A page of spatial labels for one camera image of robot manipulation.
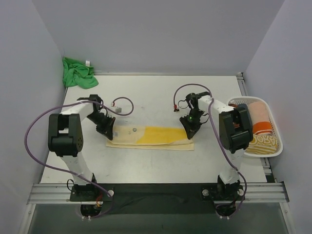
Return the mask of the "yellow cream towel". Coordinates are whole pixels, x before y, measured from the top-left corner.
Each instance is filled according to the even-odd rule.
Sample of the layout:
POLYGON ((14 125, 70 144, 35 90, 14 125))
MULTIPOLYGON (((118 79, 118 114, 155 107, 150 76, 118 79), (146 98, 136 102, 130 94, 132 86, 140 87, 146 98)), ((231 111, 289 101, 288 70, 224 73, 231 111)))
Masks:
POLYGON ((113 139, 106 142, 110 148, 193 151, 194 142, 184 129, 157 126, 116 125, 113 139))

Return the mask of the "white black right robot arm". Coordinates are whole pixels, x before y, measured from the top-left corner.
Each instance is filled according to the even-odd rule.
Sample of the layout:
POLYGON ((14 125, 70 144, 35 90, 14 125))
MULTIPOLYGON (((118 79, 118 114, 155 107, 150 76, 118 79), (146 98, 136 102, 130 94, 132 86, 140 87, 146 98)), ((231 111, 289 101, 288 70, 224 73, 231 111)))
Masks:
POLYGON ((226 200, 239 195, 242 190, 239 169, 249 143, 253 127, 246 105, 232 107, 211 97, 209 92, 190 93, 186 96, 189 113, 179 119, 187 139, 192 139, 203 124, 200 119, 207 114, 217 142, 228 163, 217 178, 216 194, 226 200))

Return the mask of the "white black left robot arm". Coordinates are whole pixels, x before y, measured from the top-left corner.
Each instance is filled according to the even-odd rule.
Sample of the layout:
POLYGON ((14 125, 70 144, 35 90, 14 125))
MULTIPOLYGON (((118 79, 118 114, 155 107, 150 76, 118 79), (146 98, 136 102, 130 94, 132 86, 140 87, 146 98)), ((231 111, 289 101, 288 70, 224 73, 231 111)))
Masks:
POLYGON ((82 155, 84 144, 81 122, 91 120, 96 131, 107 139, 113 139, 115 117, 102 113, 103 100, 98 95, 78 99, 77 105, 49 116, 48 148, 60 157, 73 173, 74 191, 88 201, 96 199, 100 189, 95 186, 95 175, 88 168, 82 155))

